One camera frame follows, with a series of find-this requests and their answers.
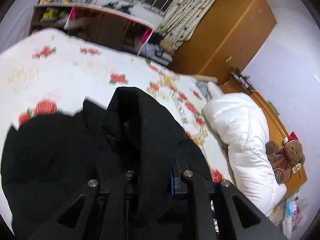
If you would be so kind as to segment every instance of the white quilt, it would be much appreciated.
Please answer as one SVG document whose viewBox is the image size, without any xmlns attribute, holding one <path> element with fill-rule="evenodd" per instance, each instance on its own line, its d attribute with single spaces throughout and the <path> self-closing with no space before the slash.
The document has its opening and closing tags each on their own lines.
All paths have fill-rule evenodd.
<svg viewBox="0 0 320 240">
<path fill-rule="evenodd" d="M 10 125 L 18 128 L 19 116 L 21 122 L 32 118 L 41 100 L 52 100 L 57 110 L 73 114 L 85 97 L 107 108 L 117 87 L 138 87 L 165 106 L 200 147 L 214 181 L 233 181 L 222 143 L 201 114 L 206 100 L 191 77 L 55 29 L 40 31 L 6 50 L 0 55 L 0 68 L 1 145 Z M 0 214 L 11 227 L 2 188 Z"/>
<path fill-rule="evenodd" d="M 204 107 L 204 116 L 228 144 L 237 188 L 268 216 L 286 193 L 286 187 L 276 182 L 266 155 L 269 129 L 265 115 L 244 93 L 216 95 Z"/>
</svg>

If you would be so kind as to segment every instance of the red rose pattern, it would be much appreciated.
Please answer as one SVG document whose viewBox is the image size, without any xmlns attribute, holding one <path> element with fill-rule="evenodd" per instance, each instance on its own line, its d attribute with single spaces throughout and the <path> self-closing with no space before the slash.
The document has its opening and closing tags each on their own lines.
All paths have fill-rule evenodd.
<svg viewBox="0 0 320 240">
<path fill-rule="evenodd" d="M 30 120 L 30 115 L 27 113 L 23 113 L 19 115 L 19 125 L 23 125 L 27 121 Z"/>
<path fill-rule="evenodd" d="M 197 98 L 199 98 L 200 100 L 202 100 L 202 98 L 201 98 L 201 96 L 198 94 L 198 92 L 196 92 L 196 91 L 192 91 L 192 93 L 197 97 Z"/>
<path fill-rule="evenodd" d="M 99 52 L 99 50 L 97 49 L 87 49 L 87 48 L 80 48 L 79 49 L 80 53 L 84 53 L 85 55 L 87 55 L 87 53 L 91 54 L 91 55 L 100 55 L 101 53 Z"/>
<path fill-rule="evenodd" d="M 189 111 L 191 111 L 193 114 L 199 115 L 197 109 L 196 109 L 191 103 L 187 103 L 187 102 L 186 102 L 184 105 L 185 105 L 185 106 L 187 107 L 187 109 L 188 109 Z"/>
<path fill-rule="evenodd" d="M 211 172 L 211 178 L 213 182 L 218 183 L 220 180 L 223 180 L 223 175 L 217 169 L 214 169 Z"/>
<path fill-rule="evenodd" d="M 186 95 L 185 94 L 183 94 L 183 93 L 178 93 L 178 96 L 181 98 L 181 99 L 183 99 L 183 100 L 187 100 L 187 97 L 186 97 Z"/>
<path fill-rule="evenodd" d="M 36 109 L 33 110 L 33 114 L 35 116 L 40 114 L 54 114 L 56 110 L 57 110 L 56 102 L 49 99 L 44 99 L 37 103 Z"/>
<path fill-rule="evenodd" d="M 35 109 L 29 109 L 19 115 L 19 125 L 23 125 L 29 121 L 32 117 L 40 114 L 54 114 L 57 111 L 57 104 L 55 101 L 50 99 L 44 99 L 36 104 Z"/>
<path fill-rule="evenodd" d="M 110 75 L 110 82 L 109 83 L 110 84 L 116 84 L 116 83 L 128 84 L 128 81 L 125 79 L 124 74 L 118 75 L 118 74 L 112 73 Z"/>
<path fill-rule="evenodd" d="M 41 55 L 49 56 L 51 54 L 50 46 L 44 46 L 40 52 Z"/>
<path fill-rule="evenodd" d="M 44 56 L 46 58 L 50 56 L 52 53 L 55 53 L 56 50 L 57 50 L 56 47 L 51 48 L 50 46 L 43 46 L 40 52 L 37 52 L 36 54 L 32 55 L 32 58 L 40 59 L 41 56 Z"/>
<path fill-rule="evenodd" d="M 151 87 L 153 90 L 155 90 L 155 91 L 159 91 L 159 86 L 156 85 L 156 84 L 154 84 L 154 83 L 151 83 L 151 82 L 150 82 L 150 87 Z"/>
<path fill-rule="evenodd" d="M 202 121 L 200 118 L 196 118 L 196 123 L 201 126 L 204 126 L 204 121 Z"/>
<path fill-rule="evenodd" d="M 153 65 L 149 65 L 149 68 L 151 68 L 152 70 L 157 71 L 157 72 L 159 71 L 158 68 L 156 68 L 156 67 L 153 66 Z"/>
<path fill-rule="evenodd" d="M 186 135 L 190 138 L 190 139 L 192 139 L 191 137 L 192 137 L 192 135 L 191 135 L 191 133 L 190 132 L 187 132 L 186 131 Z"/>
</svg>

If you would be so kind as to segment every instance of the black jacket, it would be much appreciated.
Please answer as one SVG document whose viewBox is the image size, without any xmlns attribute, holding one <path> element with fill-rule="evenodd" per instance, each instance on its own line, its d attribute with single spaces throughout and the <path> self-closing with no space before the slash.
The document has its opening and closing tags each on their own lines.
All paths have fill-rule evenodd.
<svg viewBox="0 0 320 240">
<path fill-rule="evenodd" d="M 138 88 L 117 88 L 107 110 L 85 100 L 73 117 L 40 115 L 18 131 L 11 127 L 1 176 L 15 235 L 26 239 L 90 179 L 111 181 L 116 192 L 126 170 L 141 177 L 136 220 L 157 221 L 168 209 L 176 157 L 211 178 L 201 150 L 165 107 Z"/>
</svg>

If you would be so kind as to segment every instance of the wooden wardrobe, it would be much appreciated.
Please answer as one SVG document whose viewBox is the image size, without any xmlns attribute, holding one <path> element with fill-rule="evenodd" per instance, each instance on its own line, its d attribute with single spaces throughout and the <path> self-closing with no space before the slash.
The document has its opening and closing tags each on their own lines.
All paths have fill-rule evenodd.
<svg viewBox="0 0 320 240">
<path fill-rule="evenodd" d="M 214 76 L 222 85 L 231 68 L 246 67 L 275 25 L 266 0 L 216 0 L 168 68 Z"/>
</svg>

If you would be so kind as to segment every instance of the santa hat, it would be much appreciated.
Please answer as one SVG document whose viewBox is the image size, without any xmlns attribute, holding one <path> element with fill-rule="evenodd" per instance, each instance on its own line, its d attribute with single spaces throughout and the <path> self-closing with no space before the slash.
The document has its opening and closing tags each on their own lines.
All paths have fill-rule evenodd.
<svg viewBox="0 0 320 240">
<path fill-rule="evenodd" d="M 290 135 L 289 135 L 289 137 L 287 138 L 284 138 L 283 139 L 283 143 L 284 144 L 287 144 L 288 142 L 290 142 L 290 141 L 299 141 L 298 140 L 298 137 L 296 136 L 296 134 L 294 133 L 294 132 L 292 132 Z"/>
</svg>

